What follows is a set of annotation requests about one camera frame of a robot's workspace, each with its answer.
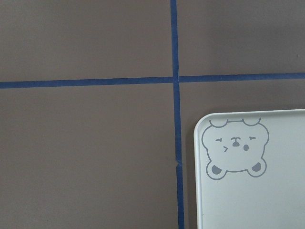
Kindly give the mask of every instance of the gray line drawing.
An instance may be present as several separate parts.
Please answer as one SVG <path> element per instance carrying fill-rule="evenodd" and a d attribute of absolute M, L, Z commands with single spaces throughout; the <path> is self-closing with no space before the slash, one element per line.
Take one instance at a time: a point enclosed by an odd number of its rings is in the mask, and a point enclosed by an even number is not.
<path fill-rule="evenodd" d="M 252 177 L 260 177 L 267 169 L 263 159 L 269 131 L 261 124 L 247 124 L 244 119 L 226 120 L 222 126 L 212 124 L 202 134 L 202 144 L 210 162 L 206 173 L 213 180 L 222 179 L 227 172 L 247 171 Z"/>

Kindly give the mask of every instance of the vertical blue line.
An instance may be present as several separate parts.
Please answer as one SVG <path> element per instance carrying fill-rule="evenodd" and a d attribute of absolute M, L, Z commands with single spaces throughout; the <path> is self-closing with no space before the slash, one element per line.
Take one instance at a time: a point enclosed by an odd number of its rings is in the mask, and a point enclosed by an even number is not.
<path fill-rule="evenodd" d="M 181 117 L 180 117 L 180 88 L 179 88 L 179 58 L 178 58 L 178 24 L 177 2 L 171 0 L 171 28 L 172 28 L 172 59 L 173 59 L 173 99 L 175 119 L 175 150 L 177 173 L 177 200 L 178 200 L 178 227 L 184 229 L 184 206 L 183 206 L 183 168 L 181 148 Z"/>

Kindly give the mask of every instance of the brown tile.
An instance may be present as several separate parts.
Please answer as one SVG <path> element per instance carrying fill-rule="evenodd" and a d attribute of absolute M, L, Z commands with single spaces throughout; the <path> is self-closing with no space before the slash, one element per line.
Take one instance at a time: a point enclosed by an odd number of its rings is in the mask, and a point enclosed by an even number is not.
<path fill-rule="evenodd" d="M 0 228 L 177 228 L 172 84 L 0 90 Z"/>
<path fill-rule="evenodd" d="M 186 229 L 197 228 L 193 131 L 210 113 L 305 108 L 305 80 L 182 83 L 181 121 Z"/>
<path fill-rule="evenodd" d="M 178 0 L 180 75 L 305 72 L 305 2 Z"/>
<path fill-rule="evenodd" d="M 3 0 L 0 21 L 0 81 L 172 75 L 169 1 Z"/>

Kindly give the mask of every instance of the blue line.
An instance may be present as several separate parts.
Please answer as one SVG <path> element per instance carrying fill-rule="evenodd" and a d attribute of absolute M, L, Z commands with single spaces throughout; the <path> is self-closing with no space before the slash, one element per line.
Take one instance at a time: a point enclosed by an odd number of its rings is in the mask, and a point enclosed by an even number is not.
<path fill-rule="evenodd" d="M 72 87 L 72 86 L 93 86 L 93 85 L 172 83 L 172 82 L 173 82 L 172 77 L 22 81 L 22 82 L 0 82 L 0 89 L 29 88 L 29 87 Z"/>
<path fill-rule="evenodd" d="M 177 2 L 171 0 L 171 27 L 172 27 L 172 59 L 173 59 L 173 99 L 175 119 L 175 150 L 177 173 L 177 201 L 178 201 L 178 227 L 184 229 L 184 203 L 183 203 L 183 167 L 181 147 L 181 115 L 180 115 L 180 89 L 179 89 L 179 55 L 178 55 L 178 24 Z"/>
<path fill-rule="evenodd" d="M 243 75 L 198 75 L 180 76 L 181 83 L 190 82 L 218 82 L 218 81 L 245 81 L 245 80 L 284 80 L 305 79 L 305 73 L 274 73 L 274 74 L 243 74 Z"/>

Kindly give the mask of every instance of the white board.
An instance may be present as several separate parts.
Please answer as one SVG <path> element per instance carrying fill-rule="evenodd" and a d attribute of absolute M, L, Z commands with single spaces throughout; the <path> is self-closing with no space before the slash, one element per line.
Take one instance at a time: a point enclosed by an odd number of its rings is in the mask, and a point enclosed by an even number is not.
<path fill-rule="evenodd" d="M 194 147 L 198 229 L 305 228 L 305 110 L 210 114 Z"/>

